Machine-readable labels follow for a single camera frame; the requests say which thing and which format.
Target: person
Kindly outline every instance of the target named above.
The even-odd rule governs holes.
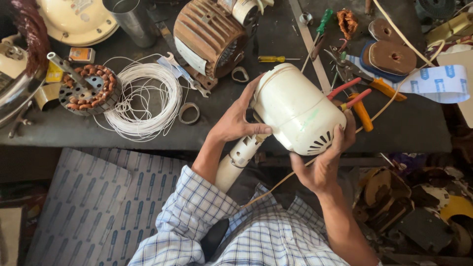
[[[157,265],[381,265],[367,244],[336,182],[340,155],[355,142],[350,110],[345,131],[334,128],[333,143],[306,167],[290,154],[292,169],[320,201],[323,219],[301,198],[282,208],[273,195],[240,209],[213,184],[224,144],[246,135],[271,133],[265,124],[250,124],[245,112],[262,75],[210,130],[191,168],[184,166],[175,192],[156,220],[158,233],[140,243],[129,266]],[[254,197],[268,189],[259,184]],[[201,240],[218,221],[229,228],[215,254],[205,261]]]

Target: rusty motor casing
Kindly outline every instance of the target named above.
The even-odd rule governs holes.
[[[174,37],[182,57],[212,79],[221,78],[235,68],[243,59],[243,48],[248,41],[243,26],[211,0],[187,3],[177,16]],[[192,52],[180,50],[178,42]],[[196,61],[200,62],[199,67],[196,67]]]

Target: checkered shirt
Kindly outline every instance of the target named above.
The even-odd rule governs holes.
[[[253,198],[265,192],[259,184]],[[226,218],[229,229],[206,262],[200,240]],[[188,166],[183,167],[156,227],[158,233],[140,243],[129,266],[348,265],[329,248],[323,219],[302,199],[296,197],[284,210],[269,194],[241,209]]]

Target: yellow screwdriver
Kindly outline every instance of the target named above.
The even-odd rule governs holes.
[[[284,56],[272,56],[272,55],[260,55],[258,56],[258,62],[284,62],[285,60],[300,60],[300,58],[286,58]]]

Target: screwdriver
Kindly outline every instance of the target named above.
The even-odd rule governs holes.
[[[304,66],[302,66],[301,72],[304,72],[304,69],[306,68],[307,61],[309,61],[309,57],[312,54],[315,45],[317,44],[317,41],[319,40],[320,35],[324,34],[325,31],[325,24],[330,20],[332,17],[333,10],[331,9],[326,9],[324,12],[324,15],[322,16],[322,19],[320,20],[320,26],[317,28],[317,36],[315,36],[315,40],[312,43],[312,48],[310,48],[309,51],[309,56],[306,58],[306,61],[304,62]]]
[[[300,58],[286,58],[284,56],[273,56],[273,55],[260,55],[258,56],[258,62],[284,62],[285,60],[300,60]]]

